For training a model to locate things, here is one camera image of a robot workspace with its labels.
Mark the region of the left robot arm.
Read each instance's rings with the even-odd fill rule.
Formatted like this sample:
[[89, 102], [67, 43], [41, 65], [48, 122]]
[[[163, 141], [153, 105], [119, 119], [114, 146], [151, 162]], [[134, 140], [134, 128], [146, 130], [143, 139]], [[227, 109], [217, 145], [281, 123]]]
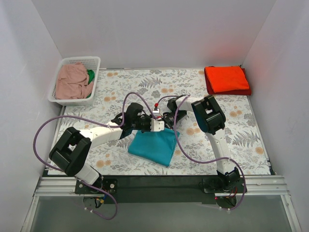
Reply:
[[86, 163], [89, 151], [110, 141], [121, 140], [132, 131], [150, 131], [154, 118], [143, 113], [143, 106], [132, 103], [123, 114], [118, 114], [107, 123], [86, 130], [67, 128], [52, 148], [49, 158], [67, 176], [86, 182], [92, 193], [102, 190], [103, 182], [91, 165]]

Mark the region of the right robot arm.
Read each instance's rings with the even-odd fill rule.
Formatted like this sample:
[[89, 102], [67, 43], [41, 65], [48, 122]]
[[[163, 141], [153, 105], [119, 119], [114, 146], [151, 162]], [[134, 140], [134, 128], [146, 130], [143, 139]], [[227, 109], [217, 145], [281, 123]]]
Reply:
[[183, 150], [176, 135], [178, 147], [183, 154], [189, 160], [200, 164], [216, 162], [219, 188], [224, 192], [229, 192], [235, 188], [240, 180], [239, 165], [231, 158], [225, 139], [226, 117], [216, 99], [212, 95], [204, 98], [181, 95], [168, 100], [167, 108], [174, 113], [174, 129], [176, 128], [177, 120], [181, 118], [180, 114], [186, 114], [188, 111], [194, 113], [200, 130], [206, 134], [211, 143], [215, 159], [198, 161], [191, 158]]

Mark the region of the teal t-shirt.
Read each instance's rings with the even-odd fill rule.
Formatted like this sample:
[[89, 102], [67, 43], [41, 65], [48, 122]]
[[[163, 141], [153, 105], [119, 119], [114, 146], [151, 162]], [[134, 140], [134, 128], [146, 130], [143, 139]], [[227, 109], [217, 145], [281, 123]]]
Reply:
[[165, 128], [159, 132], [137, 131], [128, 153], [169, 167], [176, 148], [175, 133]]

